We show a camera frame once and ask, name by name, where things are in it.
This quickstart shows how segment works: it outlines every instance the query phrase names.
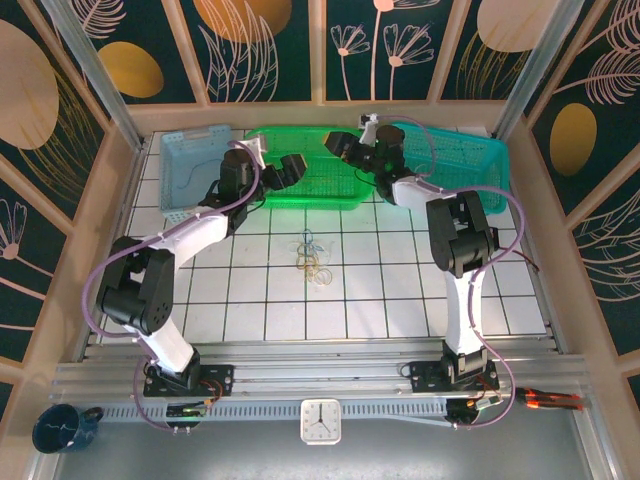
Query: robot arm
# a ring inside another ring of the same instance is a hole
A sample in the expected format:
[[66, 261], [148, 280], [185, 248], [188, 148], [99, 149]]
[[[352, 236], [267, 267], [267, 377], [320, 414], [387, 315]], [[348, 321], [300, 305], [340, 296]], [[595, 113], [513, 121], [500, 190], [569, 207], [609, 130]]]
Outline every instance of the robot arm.
[[[392, 125], [378, 128], [375, 114], [362, 116], [360, 138], [332, 132], [325, 146], [345, 163], [372, 173], [378, 194], [387, 202], [424, 213], [426, 209], [431, 252], [444, 272], [447, 288], [448, 325], [441, 360], [442, 374], [450, 384], [484, 373], [487, 352], [469, 317], [470, 280], [486, 265], [498, 247], [497, 230], [490, 229], [477, 192], [438, 194], [426, 189], [405, 166], [404, 132]], [[484, 275], [477, 275], [480, 290]], [[481, 296], [473, 296], [475, 328], [482, 332]]]
[[[298, 154], [283, 157], [282, 169], [265, 165], [261, 156], [264, 145], [261, 137], [242, 143], [253, 152], [260, 167], [258, 187], [251, 197], [224, 213], [202, 215], [236, 203], [248, 195], [254, 183], [255, 172], [247, 151], [229, 150], [220, 166], [220, 180], [212, 184], [194, 212], [198, 220], [178, 234], [160, 233], [159, 242], [109, 264], [98, 291], [99, 309], [129, 332], [137, 334], [142, 345], [151, 350], [155, 376], [174, 394], [193, 392], [200, 380], [199, 354], [171, 319], [178, 269], [204, 248], [235, 233], [247, 218], [249, 204], [264, 200], [269, 190], [294, 185], [307, 168]], [[111, 254], [154, 237], [142, 240], [121, 237], [113, 244]]]

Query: plastic basket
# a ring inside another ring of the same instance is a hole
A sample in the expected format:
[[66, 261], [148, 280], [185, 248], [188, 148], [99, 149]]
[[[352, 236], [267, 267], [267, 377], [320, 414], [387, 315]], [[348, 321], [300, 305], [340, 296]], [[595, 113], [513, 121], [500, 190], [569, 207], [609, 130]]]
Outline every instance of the plastic basket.
[[[405, 132], [405, 165], [414, 172], [431, 168], [431, 148], [422, 129], [394, 123]], [[509, 189], [509, 152], [500, 140], [428, 128], [436, 145], [435, 173], [427, 180], [443, 188], [491, 185]], [[502, 195], [478, 192], [486, 213], [501, 213], [507, 206]]]
[[[314, 210], [353, 210], [373, 192], [373, 187], [355, 176], [355, 169], [333, 156], [324, 146], [330, 132], [360, 131], [340, 127], [263, 127], [252, 130], [246, 138], [261, 134], [266, 137], [265, 163], [281, 168], [280, 158], [300, 153], [307, 162], [302, 180], [284, 190], [267, 194], [267, 208], [300, 208]], [[372, 181], [360, 172], [360, 178]]]
[[160, 145], [160, 210], [172, 223], [186, 220], [211, 183], [229, 150], [229, 125], [165, 133]]

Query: white tile floor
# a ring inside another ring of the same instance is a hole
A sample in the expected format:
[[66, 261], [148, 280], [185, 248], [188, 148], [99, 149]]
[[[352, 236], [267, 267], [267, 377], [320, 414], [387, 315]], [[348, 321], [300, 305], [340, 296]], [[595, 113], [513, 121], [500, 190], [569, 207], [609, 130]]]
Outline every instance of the white tile floor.
[[[158, 210], [159, 139], [157, 133], [140, 181], [131, 236], [168, 226]], [[515, 237], [508, 211], [490, 216], [489, 224], [502, 229], [503, 245]], [[328, 286], [305, 282], [295, 268], [290, 245], [305, 228], [328, 252]], [[487, 272], [486, 335], [545, 333], [530, 275], [516, 255]], [[183, 266], [174, 293], [172, 318], [193, 343], [440, 337], [447, 325], [444, 277], [433, 263], [426, 214], [376, 195], [348, 212], [256, 210], [235, 236]], [[120, 327], [108, 321], [107, 328]]]

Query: clock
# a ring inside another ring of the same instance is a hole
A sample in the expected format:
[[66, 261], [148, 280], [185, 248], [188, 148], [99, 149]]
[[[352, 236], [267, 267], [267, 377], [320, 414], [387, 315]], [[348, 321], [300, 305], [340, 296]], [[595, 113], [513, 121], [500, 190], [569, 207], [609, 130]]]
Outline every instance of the clock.
[[307, 445], [335, 445], [342, 437], [342, 408], [333, 399], [304, 400], [300, 438]]

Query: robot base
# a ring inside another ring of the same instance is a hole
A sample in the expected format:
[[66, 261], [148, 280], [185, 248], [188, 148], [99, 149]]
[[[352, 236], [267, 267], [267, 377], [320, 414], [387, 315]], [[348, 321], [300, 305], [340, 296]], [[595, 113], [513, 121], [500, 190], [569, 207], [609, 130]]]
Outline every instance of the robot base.
[[146, 398], [157, 397], [211, 397], [210, 384], [218, 394], [218, 384], [223, 388], [223, 397], [231, 395], [233, 389], [233, 365], [201, 365], [198, 375], [198, 383], [190, 391], [186, 388], [176, 387], [167, 382], [155, 367], [149, 367], [146, 371], [143, 395]]
[[487, 361], [483, 372], [457, 383], [451, 383], [441, 361], [411, 362], [408, 364], [408, 368], [407, 377], [411, 380], [413, 393], [481, 392], [486, 390], [487, 387], [478, 378], [481, 378], [491, 389], [500, 389], [496, 366], [491, 360]]

